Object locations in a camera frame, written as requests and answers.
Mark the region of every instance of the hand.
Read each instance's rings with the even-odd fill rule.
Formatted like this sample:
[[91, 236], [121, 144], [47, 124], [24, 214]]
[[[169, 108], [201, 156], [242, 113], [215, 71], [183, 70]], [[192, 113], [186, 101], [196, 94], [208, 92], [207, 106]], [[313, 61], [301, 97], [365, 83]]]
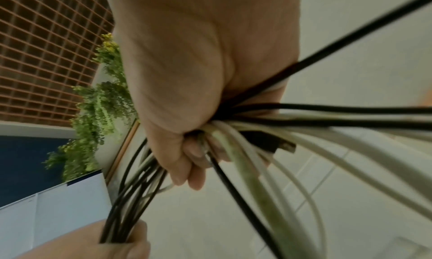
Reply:
[[[112, 0], [130, 93], [159, 163], [200, 189], [193, 138], [219, 104], [293, 64], [300, 0]], [[248, 103], [279, 102], [285, 84]]]
[[45, 243], [16, 259], [148, 259], [147, 225], [140, 220], [126, 244], [99, 244], [105, 221], [96, 222]]

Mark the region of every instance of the green plant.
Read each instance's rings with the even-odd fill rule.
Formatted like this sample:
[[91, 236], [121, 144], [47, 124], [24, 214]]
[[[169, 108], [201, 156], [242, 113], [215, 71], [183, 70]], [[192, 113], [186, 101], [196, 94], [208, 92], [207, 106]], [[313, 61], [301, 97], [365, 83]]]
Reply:
[[46, 167], [64, 163], [63, 180], [68, 181], [98, 168], [95, 152], [104, 144], [105, 136], [116, 132], [115, 120], [127, 124], [136, 117], [131, 96], [127, 89], [119, 46], [111, 34], [103, 36], [103, 44], [97, 48], [94, 60], [104, 65], [111, 81], [91, 87], [76, 86], [74, 90], [83, 97], [77, 104], [80, 113], [71, 120], [77, 139], [49, 153]]

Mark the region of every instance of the metal grille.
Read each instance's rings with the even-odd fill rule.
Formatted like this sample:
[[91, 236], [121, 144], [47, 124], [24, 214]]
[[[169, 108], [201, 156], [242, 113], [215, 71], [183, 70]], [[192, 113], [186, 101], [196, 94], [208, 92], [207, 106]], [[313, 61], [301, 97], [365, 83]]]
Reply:
[[70, 126], [112, 29], [106, 0], [0, 0], [0, 120]]

